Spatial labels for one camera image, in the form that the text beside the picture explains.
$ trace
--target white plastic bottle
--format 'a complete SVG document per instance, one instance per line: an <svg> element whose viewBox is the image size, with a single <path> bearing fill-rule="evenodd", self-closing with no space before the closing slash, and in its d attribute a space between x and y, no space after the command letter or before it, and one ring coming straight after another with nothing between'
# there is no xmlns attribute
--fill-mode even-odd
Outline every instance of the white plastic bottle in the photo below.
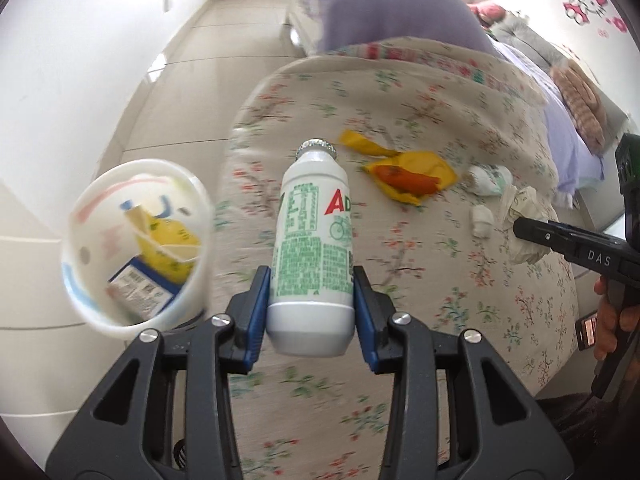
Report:
<svg viewBox="0 0 640 480"><path fill-rule="evenodd" d="M353 338L347 174L334 147L304 142L282 179L267 333L281 354L343 355Z"/></svg>

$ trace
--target floral tablecloth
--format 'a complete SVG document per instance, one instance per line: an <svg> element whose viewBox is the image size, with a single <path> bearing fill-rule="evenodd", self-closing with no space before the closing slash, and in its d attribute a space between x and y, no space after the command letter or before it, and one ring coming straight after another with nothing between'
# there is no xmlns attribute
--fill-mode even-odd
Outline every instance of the floral tablecloth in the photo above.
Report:
<svg viewBox="0 0 640 480"><path fill-rule="evenodd" d="M210 280L210 314L271 263L280 180L313 137L358 131L394 150L432 151L461 175L503 164L519 187L551 199L558 178L540 88L512 65L475 51L402 38L303 59L266 79L242 108L230 140ZM535 394L575 349L572 271L556 254L511 265L508 237L471 236L470 209L497 215L498 198L460 184L422 206L392 202L360 170L366 156L338 147L351 187L354 262L396 308L430 328L481 330ZM391 378L374 376L357 340L335 359L276 354L265 339L248 376L230 380L246 480L377 478ZM442 428L440 456L446 451Z"/></svg>

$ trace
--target bottle cap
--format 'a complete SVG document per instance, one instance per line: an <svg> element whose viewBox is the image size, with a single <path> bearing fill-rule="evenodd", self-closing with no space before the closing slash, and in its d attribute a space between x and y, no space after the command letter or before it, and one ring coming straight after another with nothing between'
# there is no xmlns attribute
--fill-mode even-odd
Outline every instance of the bottle cap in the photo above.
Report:
<svg viewBox="0 0 640 480"><path fill-rule="evenodd" d="M322 139L309 139L300 144L300 147L296 151L296 160L300 158L300 155L308 152L309 150L323 150L324 152L329 153L334 160L338 158L338 154L336 153L332 143Z"/></svg>

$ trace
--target wall outlet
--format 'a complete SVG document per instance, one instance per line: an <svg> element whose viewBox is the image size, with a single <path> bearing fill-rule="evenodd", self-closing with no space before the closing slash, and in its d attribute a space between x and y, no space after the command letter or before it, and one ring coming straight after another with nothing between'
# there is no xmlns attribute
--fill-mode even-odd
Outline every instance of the wall outlet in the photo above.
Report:
<svg viewBox="0 0 640 480"><path fill-rule="evenodd" d="M174 0L162 0L162 10L169 12L174 6Z"/></svg>

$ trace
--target white plastic bucket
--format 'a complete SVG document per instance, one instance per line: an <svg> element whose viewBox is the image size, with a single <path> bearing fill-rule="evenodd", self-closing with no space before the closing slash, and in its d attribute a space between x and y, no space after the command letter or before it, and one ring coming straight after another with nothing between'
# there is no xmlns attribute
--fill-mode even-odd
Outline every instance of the white plastic bucket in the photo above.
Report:
<svg viewBox="0 0 640 480"><path fill-rule="evenodd" d="M122 205L142 205L153 216L179 220L201 243L198 261L174 300L152 319L132 321L107 293L109 280L139 253ZM167 160L127 162L101 175L82 193L63 239L62 275L74 309L97 331L132 340L147 328L165 331L204 309L212 206L197 177Z"/></svg>

